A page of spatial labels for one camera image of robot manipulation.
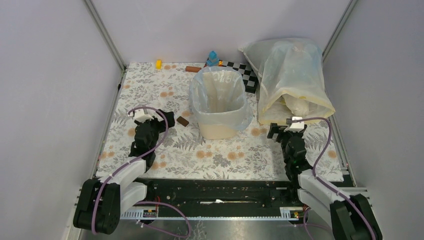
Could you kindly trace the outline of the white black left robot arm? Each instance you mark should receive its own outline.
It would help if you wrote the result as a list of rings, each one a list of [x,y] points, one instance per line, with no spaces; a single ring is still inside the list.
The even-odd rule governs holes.
[[[175,126],[175,114],[155,109],[162,118],[159,120],[148,114],[148,109],[141,106],[128,112],[136,124],[129,159],[108,175],[83,183],[72,221],[74,227],[110,235],[130,207],[137,202],[144,206],[154,202],[154,190],[136,179],[153,165],[155,150]]]

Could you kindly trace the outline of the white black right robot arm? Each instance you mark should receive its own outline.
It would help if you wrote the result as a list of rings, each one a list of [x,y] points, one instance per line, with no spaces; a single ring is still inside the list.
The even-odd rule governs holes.
[[[276,135],[280,143],[285,173],[289,180],[286,198],[293,206],[304,204],[330,227],[336,240],[381,240],[383,234],[367,197],[349,193],[320,177],[317,163],[306,159],[302,119],[288,119],[287,125],[271,123],[267,138]]]

